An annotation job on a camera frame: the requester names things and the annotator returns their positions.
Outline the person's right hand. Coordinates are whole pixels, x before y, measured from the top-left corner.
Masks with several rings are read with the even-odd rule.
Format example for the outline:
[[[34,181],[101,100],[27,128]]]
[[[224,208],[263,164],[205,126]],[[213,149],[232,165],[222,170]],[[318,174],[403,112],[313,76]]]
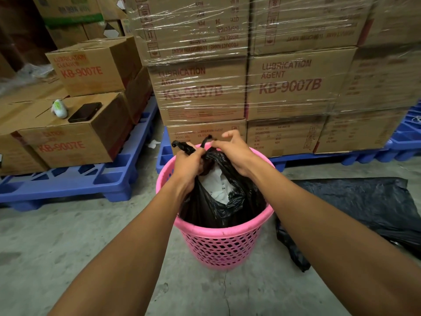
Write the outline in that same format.
[[[260,158],[251,151],[243,140],[243,150],[237,153],[225,153],[234,168],[242,175],[251,178],[252,165]]]

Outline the person's left hand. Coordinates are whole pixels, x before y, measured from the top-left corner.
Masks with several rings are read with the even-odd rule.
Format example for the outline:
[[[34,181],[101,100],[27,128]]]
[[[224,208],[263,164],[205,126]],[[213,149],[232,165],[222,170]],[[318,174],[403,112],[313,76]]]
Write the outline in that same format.
[[[192,191],[196,176],[203,172],[202,156],[206,153],[202,147],[197,147],[191,142],[187,142],[187,144],[194,149],[194,152],[190,155],[183,151],[177,153],[172,175],[184,196]]]

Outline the black plastic trash bag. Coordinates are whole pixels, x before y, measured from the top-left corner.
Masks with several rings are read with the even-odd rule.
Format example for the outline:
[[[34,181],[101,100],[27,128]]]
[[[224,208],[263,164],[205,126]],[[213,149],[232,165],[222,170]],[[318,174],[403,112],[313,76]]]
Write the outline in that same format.
[[[242,176],[221,150],[209,146],[203,160],[204,170],[200,175],[208,174],[217,164],[234,190],[229,194],[229,203],[221,204],[205,190],[197,175],[178,213],[181,220],[202,228],[230,228],[256,218],[266,209],[267,202],[256,184]]]

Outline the person's left forearm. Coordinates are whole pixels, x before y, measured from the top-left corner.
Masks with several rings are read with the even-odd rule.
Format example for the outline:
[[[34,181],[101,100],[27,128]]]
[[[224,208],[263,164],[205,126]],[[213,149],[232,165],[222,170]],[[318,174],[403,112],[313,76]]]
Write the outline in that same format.
[[[175,175],[76,276],[48,316],[143,316],[194,180]]]

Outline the person's right forearm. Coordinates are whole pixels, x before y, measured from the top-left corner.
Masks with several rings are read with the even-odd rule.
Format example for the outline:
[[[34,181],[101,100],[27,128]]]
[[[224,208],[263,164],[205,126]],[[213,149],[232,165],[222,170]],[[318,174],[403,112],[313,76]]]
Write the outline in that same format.
[[[421,267],[363,224],[250,153],[238,165],[353,316],[421,316]]]

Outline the crumpled white paper trash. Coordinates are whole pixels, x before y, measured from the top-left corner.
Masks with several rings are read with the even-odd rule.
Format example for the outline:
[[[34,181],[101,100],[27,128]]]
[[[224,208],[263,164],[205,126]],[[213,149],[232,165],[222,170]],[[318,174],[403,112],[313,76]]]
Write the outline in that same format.
[[[224,205],[229,203],[229,194],[234,190],[234,187],[217,164],[208,174],[200,175],[199,181],[215,201]]]

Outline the red-printed cardboard box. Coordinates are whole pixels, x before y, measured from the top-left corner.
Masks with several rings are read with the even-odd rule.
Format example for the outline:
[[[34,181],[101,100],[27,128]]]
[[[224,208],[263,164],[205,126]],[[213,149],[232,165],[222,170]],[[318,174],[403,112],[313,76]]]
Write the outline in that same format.
[[[0,105],[37,100],[55,100],[69,97],[67,90],[58,79],[42,81],[15,88],[4,95],[0,95]]]
[[[125,103],[129,117],[135,125],[139,122],[144,112],[153,88],[148,69],[142,67],[136,76],[133,76],[124,90]]]
[[[29,126],[18,133],[49,168],[112,162],[134,125],[123,92],[68,97],[64,120],[51,113],[51,101],[38,101]],[[68,118],[82,105],[101,102],[102,107],[87,122],[69,123]]]
[[[0,104],[0,176],[24,175],[49,170],[19,130],[28,128],[33,101]]]
[[[81,42],[46,57],[71,97],[125,90],[142,68],[133,36]]]

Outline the stack of wrapped cardboard cartons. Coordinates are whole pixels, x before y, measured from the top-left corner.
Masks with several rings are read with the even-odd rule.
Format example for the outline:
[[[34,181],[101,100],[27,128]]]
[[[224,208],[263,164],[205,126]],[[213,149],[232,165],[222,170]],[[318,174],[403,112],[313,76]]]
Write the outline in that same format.
[[[377,150],[421,99],[421,0],[126,0],[171,140]]]

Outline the pink plastic mesh basket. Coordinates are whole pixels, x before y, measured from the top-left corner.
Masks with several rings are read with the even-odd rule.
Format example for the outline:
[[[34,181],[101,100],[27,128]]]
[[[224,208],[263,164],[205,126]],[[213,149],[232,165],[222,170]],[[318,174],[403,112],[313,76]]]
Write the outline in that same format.
[[[201,145],[207,149],[212,137],[206,137]],[[267,203],[266,209],[256,218],[230,228],[202,228],[181,220],[178,215],[174,225],[185,239],[192,254],[208,268],[229,270],[241,264],[249,257],[260,228],[273,214],[272,207]]]

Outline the blue plastic pallet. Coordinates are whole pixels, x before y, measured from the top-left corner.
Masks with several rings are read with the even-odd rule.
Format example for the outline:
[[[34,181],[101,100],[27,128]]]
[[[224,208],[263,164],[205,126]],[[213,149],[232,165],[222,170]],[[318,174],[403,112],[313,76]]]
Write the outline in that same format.
[[[298,160],[339,158],[342,165],[352,165],[355,162],[366,164],[373,160],[382,163],[393,160],[407,161],[417,154],[421,154],[421,100],[409,109],[404,120],[382,149],[333,154],[295,154],[273,157],[269,160],[278,171],[282,172],[287,163]]]
[[[94,194],[101,194],[109,202],[130,200],[132,184],[139,176],[136,163],[152,138],[157,112],[156,97],[151,95],[140,121],[113,162],[0,178],[0,207],[27,212],[39,209],[50,199]]]

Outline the black smartphone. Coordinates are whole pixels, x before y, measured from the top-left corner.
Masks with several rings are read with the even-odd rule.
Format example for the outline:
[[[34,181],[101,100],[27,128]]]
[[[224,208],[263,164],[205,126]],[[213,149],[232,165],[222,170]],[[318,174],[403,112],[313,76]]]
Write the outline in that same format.
[[[86,103],[68,118],[68,122],[76,123],[90,121],[101,107],[101,102]]]

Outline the flat black plastic bag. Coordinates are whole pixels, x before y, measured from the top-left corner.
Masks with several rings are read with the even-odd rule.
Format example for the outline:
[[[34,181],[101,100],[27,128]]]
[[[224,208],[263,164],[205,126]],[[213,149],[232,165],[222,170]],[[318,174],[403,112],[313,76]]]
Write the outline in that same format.
[[[293,180],[421,260],[421,215],[399,177]]]

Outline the white and green small device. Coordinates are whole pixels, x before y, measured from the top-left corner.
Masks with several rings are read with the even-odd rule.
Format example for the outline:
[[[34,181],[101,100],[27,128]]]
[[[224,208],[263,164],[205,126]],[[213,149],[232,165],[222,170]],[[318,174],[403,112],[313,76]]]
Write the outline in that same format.
[[[68,117],[68,110],[61,99],[56,99],[51,106],[51,113],[59,119],[66,119]]]

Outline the crumpled clear plastic wrap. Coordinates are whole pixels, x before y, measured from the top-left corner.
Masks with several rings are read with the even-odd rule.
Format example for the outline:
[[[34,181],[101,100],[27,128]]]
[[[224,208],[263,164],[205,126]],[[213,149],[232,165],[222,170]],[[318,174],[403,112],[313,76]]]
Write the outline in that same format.
[[[0,77],[0,96],[11,93],[27,85],[38,84],[53,79],[56,73],[51,64],[26,64],[12,77]]]

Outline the cardboard box with green tape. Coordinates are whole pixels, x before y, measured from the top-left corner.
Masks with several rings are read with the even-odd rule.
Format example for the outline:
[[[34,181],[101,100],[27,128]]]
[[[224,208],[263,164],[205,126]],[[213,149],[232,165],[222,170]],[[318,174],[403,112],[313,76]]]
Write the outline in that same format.
[[[104,21],[97,0],[33,0],[47,27]]]

